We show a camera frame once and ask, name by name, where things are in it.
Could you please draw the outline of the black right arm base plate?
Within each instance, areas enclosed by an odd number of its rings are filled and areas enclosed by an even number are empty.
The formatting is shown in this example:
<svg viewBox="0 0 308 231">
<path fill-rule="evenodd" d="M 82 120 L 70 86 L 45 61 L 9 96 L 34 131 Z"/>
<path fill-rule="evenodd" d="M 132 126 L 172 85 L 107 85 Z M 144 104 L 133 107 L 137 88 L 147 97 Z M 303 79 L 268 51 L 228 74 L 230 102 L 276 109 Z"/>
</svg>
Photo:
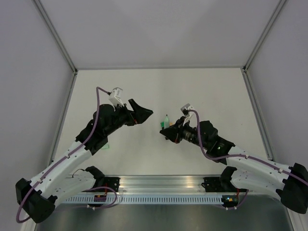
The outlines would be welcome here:
<svg viewBox="0 0 308 231">
<path fill-rule="evenodd" d="M 223 179 L 220 177 L 204 177 L 201 186 L 208 193 L 244 193 L 247 189 L 236 188 L 230 179 Z"/>
</svg>

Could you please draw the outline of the pale green highlighter pen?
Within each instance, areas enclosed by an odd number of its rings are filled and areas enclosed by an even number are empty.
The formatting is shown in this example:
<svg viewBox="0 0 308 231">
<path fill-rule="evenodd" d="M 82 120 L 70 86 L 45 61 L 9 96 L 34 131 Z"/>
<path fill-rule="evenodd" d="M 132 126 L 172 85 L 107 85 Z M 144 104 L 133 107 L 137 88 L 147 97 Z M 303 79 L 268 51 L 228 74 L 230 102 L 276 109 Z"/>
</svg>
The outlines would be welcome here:
<svg viewBox="0 0 308 231">
<path fill-rule="evenodd" d="M 167 129 L 167 128 L 170 127 L 170 121 L 169 121 L 168 115 L 165 116 L 163 123 L 164 123 L 164 124 L 163 124 L 163 128 L 164 128 L 164 129 Z"/>
</svg>

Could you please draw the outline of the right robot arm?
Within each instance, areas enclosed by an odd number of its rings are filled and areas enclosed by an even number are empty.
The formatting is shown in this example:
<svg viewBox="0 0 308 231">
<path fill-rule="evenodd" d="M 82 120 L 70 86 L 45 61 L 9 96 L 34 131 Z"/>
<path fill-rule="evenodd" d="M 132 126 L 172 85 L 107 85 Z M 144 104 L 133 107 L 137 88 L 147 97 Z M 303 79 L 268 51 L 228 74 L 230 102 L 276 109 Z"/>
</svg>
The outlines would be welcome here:
<svg viewBox="0 0 308 231">
<path fill-rule="evenodd" d="M 173 143 L 186 140 L 202 148 L 205 157 L 226 167 L 219 177 L 225 191 L 249 190 L 278 199 L 285 207 L 305 214 L 308 211 L 308 171 L 299 164 L 292 166 L 259 159 L 234 143 L 220 137 L 209 121 L 191 127 L 181 117 L 160 130 Z"/>
</svg>

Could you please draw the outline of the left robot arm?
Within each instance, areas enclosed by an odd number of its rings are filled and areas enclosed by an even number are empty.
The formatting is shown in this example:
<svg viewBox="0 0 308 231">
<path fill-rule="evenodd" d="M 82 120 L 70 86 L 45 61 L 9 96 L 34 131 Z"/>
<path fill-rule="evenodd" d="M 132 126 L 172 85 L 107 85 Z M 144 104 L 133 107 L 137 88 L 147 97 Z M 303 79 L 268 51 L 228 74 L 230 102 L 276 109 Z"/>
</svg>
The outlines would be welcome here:
<svg viewBox="0 0 308 231">
<path fill-rule="evenodd" d="M 45 170 L 31 180 L 21 178 L 15 185 L 19 204 L 16 221 L 24 210 L 35 223 L 46 220 L 66 199 L 82 191 L 98 192 L 104 188 L 104 174 L 95 167 L 86 169 L 81 177 L 68 178 L 68 174 L 95 155 L 108 142 L 108 136 L 117 129 L 144 123 L 153 111 L 139 106 L 133 99 L 126 105 L 99 104 L 93 119 L 76 136 L 69 149 Z"/>
</svg>

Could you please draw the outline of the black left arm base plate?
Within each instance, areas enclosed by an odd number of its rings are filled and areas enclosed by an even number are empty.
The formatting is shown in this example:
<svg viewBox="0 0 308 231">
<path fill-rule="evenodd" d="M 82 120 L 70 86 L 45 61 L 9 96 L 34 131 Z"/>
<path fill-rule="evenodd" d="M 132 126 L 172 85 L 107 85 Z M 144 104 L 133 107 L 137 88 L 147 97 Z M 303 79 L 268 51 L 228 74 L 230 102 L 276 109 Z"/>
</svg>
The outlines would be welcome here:
<svg viewBox="0 0 308 231">
<path fill-rule="evenodd" d="M 105 177 L 103 181 L 103 186 L 113 189 L 115 192 L 118 192 L 120 186 L 119 177 Z"/>
</svg>

